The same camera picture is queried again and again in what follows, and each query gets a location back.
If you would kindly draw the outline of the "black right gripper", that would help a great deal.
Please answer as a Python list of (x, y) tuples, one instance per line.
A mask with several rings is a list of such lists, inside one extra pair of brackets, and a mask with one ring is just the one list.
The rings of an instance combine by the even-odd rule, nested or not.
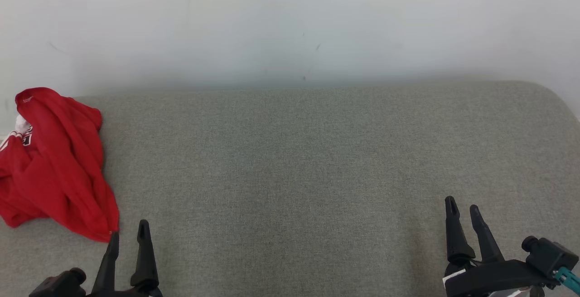
[[(449, 263), (468, 263), (476, 257), (468, 244), (460, 221), (460, 211), (453, 196), (445, 198), (447, 260)], [(543, 276), (525, 262), (504, 261), (499, 246), (485, 223), (479, 207), (470, 206), (472, 227), (476, 232), (483, 265), (456, 274), (445, 281), (448, 297), (482, 297), (493, 292), (524, 288), (529, 286), (548, 286), (551, 279)]]

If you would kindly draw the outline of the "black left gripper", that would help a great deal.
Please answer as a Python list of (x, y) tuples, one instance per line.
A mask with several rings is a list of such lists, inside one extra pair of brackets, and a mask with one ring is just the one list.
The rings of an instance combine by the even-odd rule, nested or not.
[(92, 293), (86, 295), (86, 297), (162, 297), (162, 293), (158, 288), (157, 262), (154, 255), (150, 225), (147, 220), (140, 220), (139, 222), (137, 243), (139, 248), (137, 251), (136, 270), (130, 278), (130, 284), (133, 288), (124, 291), (115, 290), (119, 233), (113, 232), (97, 272)]

